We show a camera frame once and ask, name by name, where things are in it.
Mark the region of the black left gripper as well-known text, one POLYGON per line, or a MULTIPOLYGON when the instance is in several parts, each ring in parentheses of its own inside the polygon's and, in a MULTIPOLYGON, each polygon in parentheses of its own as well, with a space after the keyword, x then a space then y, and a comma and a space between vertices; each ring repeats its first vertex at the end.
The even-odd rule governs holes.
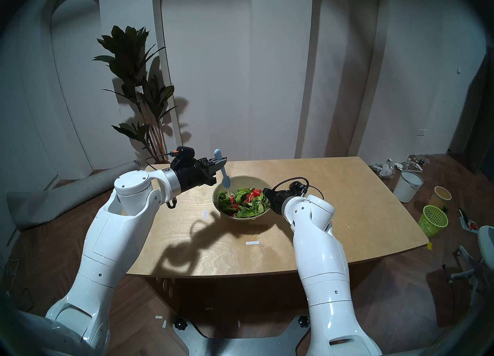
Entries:
POLYGON ((179 159, 175 164, 175 174, 181 193, 194 187, 217 183, 216 173, 224 169, 227 158, 179 159))

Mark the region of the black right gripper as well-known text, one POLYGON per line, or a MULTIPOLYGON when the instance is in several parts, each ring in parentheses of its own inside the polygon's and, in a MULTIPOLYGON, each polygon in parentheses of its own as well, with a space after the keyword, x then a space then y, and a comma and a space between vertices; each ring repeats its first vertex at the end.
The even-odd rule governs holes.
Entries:
POLYGON ((274 190, 269 188, 264 188, 262 190, 263 195, 268 199, 270 203, 270 209, 274 213, 283 216, 284 203, 290 198, 294 197, 294 192, 291 190, 274 190))

